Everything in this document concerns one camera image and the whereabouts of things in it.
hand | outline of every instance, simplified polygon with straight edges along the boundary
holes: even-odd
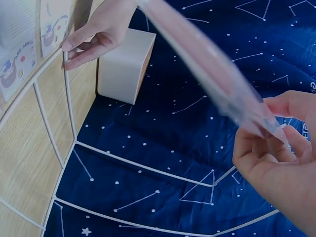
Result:
[[[70,62],[65,65],[71,70],[97,59],[118,47],[127,31],[130,20],[137,7],[134,0],[104,0],[83,27],[70,35],[62,45],[69,52]],[[91,42],[85,42],[95,35]]]
[[[292,126],[284,133],[294,154],[277,138],[239,129],[233,162],[241,175],[308,236],[316,236],[316,95],[288,91],[265,99],[272,113],[305,121],[311,142]]]

blue fabric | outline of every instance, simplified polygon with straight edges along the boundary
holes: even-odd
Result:
[[[243,58],[235,63],[263,97],[290,89],[312,92],[315,88],[315,0],[298,5],[299,0],[255,0],[237,8],[247,1],[168,2],[191,18],[232,60]],[[140,10],[136,10],[131,27],[157,32],[151,23],[147,25]],[[233,166],[237,128],[228,118],[219,116],[204,95],[181,59],[157,35],[136,105],[97,96],[78,140],[171,174],[197,181],[205,178],[203,182],[212,184]],[[279,118],[279,122],[307,134],[303,123],[296,119]],[[274,210],[238,172],[214,189],[193,188],[194,184],[80,146],[75,151],[80,160],[74,153],[70,157],[57,196],[104,215],[162,229],[212,235]],[[56,202],[45,236],[176,236],[126,226]],[[282,214],[223,236],[232,235],[304,236]]]

wooden wall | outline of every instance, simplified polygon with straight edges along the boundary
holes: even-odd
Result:
[[[40,0],[37,1],[37,53],[40,68],[45,60],[40,58]],[[82,26],[88,20],[91,10],[101,2],[102,0],[74,0],[71,31]],[[38,84],[53,136],[65,161],[74,138],[62,63],[63,57],[60,54],[40,75]],[[95,98],[96,67],[96,61],[93,61],[70,72],[77,131]],[[9,103],[2,103],[0,118],[16,95]],[[33,221],[44,225],[61,165],[49,139],[33,86],[0,131],[0,164],[0,198]],[[38,227],[1,203],[0,232],[3,237],[38,237],[41,233]]]

paper card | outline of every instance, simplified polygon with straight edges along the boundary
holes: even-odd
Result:
[[[24,38],[21,46],[15,47],[0,59],[0,90],[7,102],[19,89],[37,64],[35,35]]]
[[[0,91],[8,101],[37,63],[36,0],[0,1]]]
[[[41,0],[40,39],[43,57],[49,55],[68,33],[70,0]]]

white cube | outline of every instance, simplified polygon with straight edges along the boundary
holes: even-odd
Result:
[[[100,95],[134,105],[156,34],[128,29],[123,43],[99,59]]]

